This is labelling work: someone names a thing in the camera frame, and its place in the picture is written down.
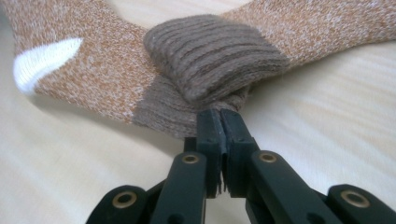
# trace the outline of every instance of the sock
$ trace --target sock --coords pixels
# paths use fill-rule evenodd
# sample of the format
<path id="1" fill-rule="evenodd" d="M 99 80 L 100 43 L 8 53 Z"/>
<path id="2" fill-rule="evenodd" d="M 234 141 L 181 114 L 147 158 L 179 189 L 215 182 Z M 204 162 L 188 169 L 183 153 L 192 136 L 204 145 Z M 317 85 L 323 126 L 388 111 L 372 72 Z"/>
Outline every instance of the sock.
<path id="1" fill-rule="evenodd" d="M 221 16 L 167 21 L 145 48 L 190 104 L 354 46 L 396 39 L 396 2 L 258 0 Z"/>
<path id="2" fill-rule="evenodd" d="M 15 38 L 14 77 L 25 94 L 44 94 L 112 119 L 175 137 L 195 136 L 197 111 L 238 110 L 247 88 L 208 105 L 188 104 L 159 75 L 143 47 L 146 29 L 101 0 L 0 0 Z"/>

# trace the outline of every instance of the metal screw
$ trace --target metal screw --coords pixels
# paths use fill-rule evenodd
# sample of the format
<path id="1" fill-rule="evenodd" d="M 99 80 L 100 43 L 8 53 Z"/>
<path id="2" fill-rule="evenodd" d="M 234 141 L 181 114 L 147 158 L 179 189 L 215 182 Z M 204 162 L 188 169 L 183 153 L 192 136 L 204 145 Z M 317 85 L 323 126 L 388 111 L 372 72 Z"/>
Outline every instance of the metal screw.
<path id="1" fill-rule="evenodd" d="M 199 161 L 199 158 L 195 155 L 187 155 L 184 156 L 182 160 L 187 164 L 194 164 Z"/>
<path id="2" fill-rule="evenodd" d="M 260 160 L 265 162 L 275 162 L 276 156 L 268 152 L 263 152 L 262 154 L 260 154 Z"/>
<path id="3" fill-rule="evenodd" d="M 370 202 L 366 197 L 350 189 L 342 191 L 341 198 L 355 207 L 366 208 L 370 206 Z"/>
<path id="4" fill-rule="evenodd" d="M 132 191 L 124 191 L 113 198 L 113 206 L 116 208 L 126 208 L 134 204 L 137 200 L 136 193 Z"/>

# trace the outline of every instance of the white patch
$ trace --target white patch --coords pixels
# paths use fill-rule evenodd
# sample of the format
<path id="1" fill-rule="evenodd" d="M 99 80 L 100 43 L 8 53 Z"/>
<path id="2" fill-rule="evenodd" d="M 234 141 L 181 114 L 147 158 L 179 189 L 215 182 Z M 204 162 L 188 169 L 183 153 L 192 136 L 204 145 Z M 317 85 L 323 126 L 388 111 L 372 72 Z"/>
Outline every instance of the white patch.
<path id="1" fill-rule="evenodd" d="M 81 43 L 82 38 L 70 38 L 18 55 L 14 61 L 14 79 L 18 89 L 24 94 L 34 94 L 37 81 L 73 58 Z"/>

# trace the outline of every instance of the wooden surface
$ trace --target wooden surface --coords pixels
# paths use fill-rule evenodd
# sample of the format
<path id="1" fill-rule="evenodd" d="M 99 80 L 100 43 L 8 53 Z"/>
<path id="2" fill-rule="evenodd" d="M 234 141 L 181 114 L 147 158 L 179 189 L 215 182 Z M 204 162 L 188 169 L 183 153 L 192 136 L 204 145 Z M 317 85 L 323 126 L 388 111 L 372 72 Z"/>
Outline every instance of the wooden surface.
<path id="1" fill-rule="evenodd" d="M 113 0 L 127 21 L 151 27 L 239 0 Z M 149 189 L 182 141 L 105 119 L 12 79 L 13 39 L 0 15 L 0 223 L 83 223 L 120 185 Z M 261 149 L 282 155 L 313 189 L 352 184 L 396 209 L 396 43 L 354 48 L 267 80 L 241 111 Z M 206 223 L 249 223 L 243 200 L 208 200 Z"/>

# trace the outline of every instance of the ribbed sock cuff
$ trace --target ribbed sock cuff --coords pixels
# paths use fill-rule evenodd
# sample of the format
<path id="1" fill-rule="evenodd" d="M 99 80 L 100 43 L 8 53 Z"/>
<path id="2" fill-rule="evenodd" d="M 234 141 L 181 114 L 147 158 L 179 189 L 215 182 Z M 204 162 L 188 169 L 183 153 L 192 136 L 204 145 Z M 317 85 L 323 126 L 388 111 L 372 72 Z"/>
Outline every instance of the ribbed sock cuff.
<path id="1" fill-rule="evenodd" d="M 167 21 L 148 31 L 144 44 L 155 65 L 193 105 L 215 102 L 289 66 L 289 59 L 258 30 L 213 15 Z"/>
<path id="2" fill-rule="evenodd" d="M 246 101 L 248 87 L 233 92 L 210 105 L 188 104 L 168 77 L 156 76 L 138 102 L 132 122 L 150 127 L 176 138 L 196 136 L 196 114 L 202 110 L 229 109 L 238 111 Z"/>

